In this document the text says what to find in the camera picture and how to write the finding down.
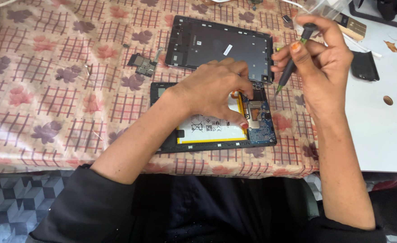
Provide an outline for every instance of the plaid tablecloth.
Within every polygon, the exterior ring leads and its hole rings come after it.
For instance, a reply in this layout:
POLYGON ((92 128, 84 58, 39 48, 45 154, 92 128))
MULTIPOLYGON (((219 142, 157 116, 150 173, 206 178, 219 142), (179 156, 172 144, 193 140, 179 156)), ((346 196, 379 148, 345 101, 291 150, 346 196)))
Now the plaid tablecloth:
MULTIPOLYGON (((0 8, 0 172, 74 169, 98 158, 146 112, 151 82, 191 73, 164 65, 174 15, 265 32, 276 48, 300 38, 282 19, 296 13, 274 0, 256 11, 246 0, 18 0, 0 8), (152 78, 126 65, 135 53, 153 58, 160 46, 152 78)), ((276 87, 267 85, 269 97, 276 87)), ((144 172, 299 178, 317 170, 316 132, 297 75, 270 106, 276 146, 155 155, 144 172)))

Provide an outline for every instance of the green screwdriver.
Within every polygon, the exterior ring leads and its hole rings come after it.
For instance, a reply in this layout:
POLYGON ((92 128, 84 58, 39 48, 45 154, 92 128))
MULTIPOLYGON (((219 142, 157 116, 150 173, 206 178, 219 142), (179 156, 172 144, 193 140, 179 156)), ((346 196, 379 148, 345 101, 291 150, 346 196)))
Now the green screwdriver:
MULTIPOLYGON (((303 29, 304 31, 300 38, 300 42, 305 44, 306 41, 311 37, 312 33, 318 30, 318 27, 313 23, 306 23, 303 25, 303 29)), ((277 97, 278 93, 282 90, 282 88, 287 84, 287 81, 290 78, 291 74, 293 73, 295 67, 296 65, 294 64, 293 59, 290 58, 290 61, 288 61, 287 66, 285 66, 284 71, 282 72, 281 79, 279 80, 278 89, 275 93, 274 99, 277 97)))

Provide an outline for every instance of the table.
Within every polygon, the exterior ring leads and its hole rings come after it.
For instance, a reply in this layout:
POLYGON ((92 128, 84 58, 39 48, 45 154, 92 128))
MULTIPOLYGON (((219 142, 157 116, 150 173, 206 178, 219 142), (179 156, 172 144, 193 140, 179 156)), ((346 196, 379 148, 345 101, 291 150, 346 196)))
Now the table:
MULTIPOLYGON (((343 13, 351 16, 347 9, 343 13)), ((360 168, 397 172, 397 52, 392 52, 384 42, 390 41, 397 47, 397 28, 353 18, 367 25, 365 39, 359 44, 384 56, 374 58, 379 81, 362 81, 352 75, 348 78, 345 110, 360 168), (392 98, 393 105, 386 105, 384 96, 392 98)), ((351 50, 360 52, 346 42, 351 50)))
MULTIPOLYGON (((257 7, 246 0, 222 7, 196 0, 21 0, 1 8, 0 172, 74 169, 98 158, 146 112, 151 82, 179 82, 191 73, 164 64, 176 14, 266 32, 274 47, 299 39, 282 20, 295 7, 273 0, 257 7), (159 46, 152 78, 126 65, 135 53, 153 58, 159 46)), ((267 86, 269 97, 275 91, 267 86)), ((277 146, 155 155, 144 173, 300 178, 316 171, 316 133, 297 75, 270 106, 277 146)))

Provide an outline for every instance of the white table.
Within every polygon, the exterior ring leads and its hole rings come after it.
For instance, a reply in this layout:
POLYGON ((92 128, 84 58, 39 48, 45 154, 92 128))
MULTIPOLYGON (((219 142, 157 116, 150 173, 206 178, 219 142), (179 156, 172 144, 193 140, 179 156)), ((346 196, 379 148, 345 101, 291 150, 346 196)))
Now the white table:
MULTIPOLYGON (((367 26, 366 36, 359 41, 384 58, 374 58, 380 76, 377 82, 356 79, 350 73, 347 83, 346 113, 357 157, 362 171, 397 172, 397 53, 384 41, 395 43, 397 28, 367 19, 353 17, 348 9, 344 14, 367 26), (384 96, 392 98, 388 106, 384 96)), ((346 41, 350 50, 362 52, 346 41)))

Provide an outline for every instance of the black sleeve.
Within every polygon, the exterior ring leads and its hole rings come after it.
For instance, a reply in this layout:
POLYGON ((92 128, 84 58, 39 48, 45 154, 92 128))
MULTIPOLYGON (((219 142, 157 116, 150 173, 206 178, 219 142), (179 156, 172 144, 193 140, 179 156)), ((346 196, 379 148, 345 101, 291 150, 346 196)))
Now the black sleeve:
POLYGON ((375 230, 363 230, 338 223, 326 217, 311 219, 297 242, 302 243, 386 243, 386 236, 379 227, 375 230))
POLYGON ((27 242, 103 242, 131 211, 135 183, 124 185, 79 166, 27 242))

